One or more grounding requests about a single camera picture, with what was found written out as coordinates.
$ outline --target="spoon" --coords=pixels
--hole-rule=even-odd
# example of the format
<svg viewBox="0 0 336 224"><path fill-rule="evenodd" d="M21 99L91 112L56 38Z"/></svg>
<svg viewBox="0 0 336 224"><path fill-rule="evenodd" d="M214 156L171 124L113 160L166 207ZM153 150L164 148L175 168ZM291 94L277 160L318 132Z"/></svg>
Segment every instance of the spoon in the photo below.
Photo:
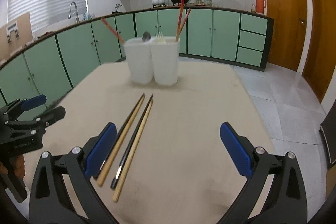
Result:
<svg viewBox="0 0 336 224"><path fill-rule="evenodd" d="M149 32L144 32L142 35L142 42L147 42L151 40L152 36Z"/></svg>

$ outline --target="beige tabletop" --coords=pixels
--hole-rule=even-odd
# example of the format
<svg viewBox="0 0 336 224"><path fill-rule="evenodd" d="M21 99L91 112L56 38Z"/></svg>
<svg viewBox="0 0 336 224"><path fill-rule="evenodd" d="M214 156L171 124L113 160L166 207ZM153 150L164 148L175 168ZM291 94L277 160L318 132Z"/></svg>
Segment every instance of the beige tabletop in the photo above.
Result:
<svg viewBox="0 0 336 224"><path fill-rule="evenodd" d="M89 74L61 102L66 116L43 137L44 147L29 153L25 182L31 187L41 153L68 153L84 146L108 122L117 128L145 92L145 101L102 188L91 179L102 201L121 224L217 223L246 182L239 175L219 135L228 121L254 146L273 153L267 130L237 73L227 65L180 62L175 86L154 80L136 85L127 63L104 64ZM110 183L151 94L154 102L118 203ZM258 213L270 180L253 214ZM84 215L70 180L67 188L78 213Z"/></svg>

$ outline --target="brown door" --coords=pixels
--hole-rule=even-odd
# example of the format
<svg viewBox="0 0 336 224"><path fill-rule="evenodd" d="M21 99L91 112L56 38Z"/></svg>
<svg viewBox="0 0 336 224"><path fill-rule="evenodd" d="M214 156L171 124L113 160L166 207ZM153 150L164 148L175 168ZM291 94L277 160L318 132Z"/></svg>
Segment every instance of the brown door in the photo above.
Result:
<svg viewBox="0 0 336 224"><path fill-rule="evenodd" d="M336 64L336 0L313 0L313 25L303 77L321 102Z"/></svg>
<svg viewBox="0 0 336 224"><path fill-rule="evenodd" d="M274 18L268 61L297 71L306 35L307 0L267 0L267 16Z"/></svg>

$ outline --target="green drawer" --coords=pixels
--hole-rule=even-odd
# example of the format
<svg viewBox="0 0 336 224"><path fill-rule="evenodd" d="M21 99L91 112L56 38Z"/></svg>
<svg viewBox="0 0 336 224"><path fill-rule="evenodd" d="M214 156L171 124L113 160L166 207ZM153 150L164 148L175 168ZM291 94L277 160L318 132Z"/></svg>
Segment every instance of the green drawer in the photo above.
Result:
<svg viewBox="0 0 336 224"><path fill-rule="evenodd" d="M240 28L242 30L247 30L250 32L266 34L267 19L247 14L241 14Z"/></svg>
<svg viewBox="0 0 336 224"><path fill-rule="evenodd" d="M237 62L260 67L262 52L238 47Z"/></svg>
<svg viewBox="0 0 336 224"><path fill-rule="evenodd" d="M239 46L263 51L265 36L252 32L240 31Z"/></svg>

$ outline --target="blue gripper pad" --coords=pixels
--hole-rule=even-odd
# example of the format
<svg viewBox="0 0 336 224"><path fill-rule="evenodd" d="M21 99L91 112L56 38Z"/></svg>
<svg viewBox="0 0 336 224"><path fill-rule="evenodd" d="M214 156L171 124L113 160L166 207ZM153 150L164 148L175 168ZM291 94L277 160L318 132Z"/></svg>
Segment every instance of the blue gripper pad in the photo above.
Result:
<svg viewBox="0 0 336 224"><path fill-rule="evenodd" d="M35 107L41 106L45 104L47 101L47 97L43 94L36 96L34 98L25 100L21 105L21 110L28 111Z"/></svg>
<svg viewBox="0 0 336 224"><path fill-rule="evenodd" d="M251 158L236 137L236 133L226 123L220 127L220 138L240 175L250 179L252 177Z"/></svg>
<svg viewBox="0 0 336 224"><path fill-rule="evenodd" d="M84 176L87 180L98 174L116 137L117 127L115 124L111 123L102 133L100 139L86 157Z"/></svg>

